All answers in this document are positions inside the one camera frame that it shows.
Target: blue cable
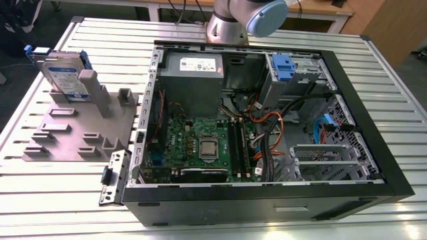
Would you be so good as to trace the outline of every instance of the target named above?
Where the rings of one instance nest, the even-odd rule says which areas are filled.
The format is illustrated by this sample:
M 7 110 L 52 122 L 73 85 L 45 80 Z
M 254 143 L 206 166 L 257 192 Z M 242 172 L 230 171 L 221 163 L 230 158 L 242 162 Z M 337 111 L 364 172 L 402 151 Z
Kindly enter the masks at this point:
M 328 120 L 326 120 L 326 118 L 324 116 L 318 117 L 313 122 L 312 137 L 313 137 L 314 144 L 318 144 L 318 142 L 320 142 L 320 140 L 318 140 L 318 123 L 320 123 L 320 121 L 328 122 Z

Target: metal table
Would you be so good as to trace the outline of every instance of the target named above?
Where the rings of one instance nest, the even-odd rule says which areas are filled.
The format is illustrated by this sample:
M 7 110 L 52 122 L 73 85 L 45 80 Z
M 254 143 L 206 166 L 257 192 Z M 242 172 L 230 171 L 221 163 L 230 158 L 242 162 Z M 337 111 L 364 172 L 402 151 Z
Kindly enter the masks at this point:
M 85 18 L 69 24 L 54 49 L 84 48 L 106 89 L 142 94 L 154 39 L 202 42 L 204 28 Z M 425 238 L 427 114 L 372 43 L 353 35 L 277 31 L 266 38 L 249 37 L 249 44 L 334 51 L 416 195 L 337 221 L 144 227 L 125 207 L 97 206 L 105 163 L 21 160 L 50 102 L 50 86 L 38 74 L 0 135 L 0 237 Z

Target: label sticker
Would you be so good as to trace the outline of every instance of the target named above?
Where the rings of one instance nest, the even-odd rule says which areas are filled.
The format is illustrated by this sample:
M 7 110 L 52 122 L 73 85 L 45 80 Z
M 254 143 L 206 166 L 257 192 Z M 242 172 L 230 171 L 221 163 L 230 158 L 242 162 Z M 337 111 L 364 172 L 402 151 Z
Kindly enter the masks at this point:
M 216 72 L 214 59 L 184 57 L 178 61 L 178 70 L 196 72 Z
M 254 168 L 254 175 L 262 175 L 262 169 L 260 167 Z
M 78 81 L 78 73 L 74 68 L 49 67 L 52 79 L 61 92 L 70 98 L 84 99 L 89 96 L 84 84 Z
M 253 106 L 257 108 L 257 109 L 261 109 L 262 105 L 256 101 L 253 102 Z

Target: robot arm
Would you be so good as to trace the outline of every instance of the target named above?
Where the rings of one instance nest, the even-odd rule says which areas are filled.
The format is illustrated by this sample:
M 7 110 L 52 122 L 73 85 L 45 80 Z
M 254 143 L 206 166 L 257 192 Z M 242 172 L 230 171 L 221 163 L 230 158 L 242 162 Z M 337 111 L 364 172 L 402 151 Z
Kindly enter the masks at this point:
M 216 0 L 206 26 L 210 43 L 246 44 L 248 33 L 262 38 L 272 34 L 288 15 L 284 0 Z

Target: green circuit board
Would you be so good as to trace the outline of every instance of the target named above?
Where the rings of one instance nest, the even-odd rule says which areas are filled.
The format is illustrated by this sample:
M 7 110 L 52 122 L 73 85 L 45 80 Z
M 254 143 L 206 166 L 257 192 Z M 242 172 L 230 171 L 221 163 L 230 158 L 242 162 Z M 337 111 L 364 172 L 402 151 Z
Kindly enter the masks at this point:
M 252 123 L 244 124 L 246 135 L 253 132 Z M 200 158 L 200 140 L 212 139 L 217 142 L 217 159 Z M 161 165 L 152 168 L 154 182 L 168 183 L 168 172 L 174 168 L 201 168 L 228 170 L 226 182 L 253 182 L 249 159 L 245 169 L 238 175 L 232 174 L 229 155 L 228 121 L 220 119 L 172 119 L 166 126 L 166 142 L 162 155 L 150 154 L 150 158 L 161 158 Z

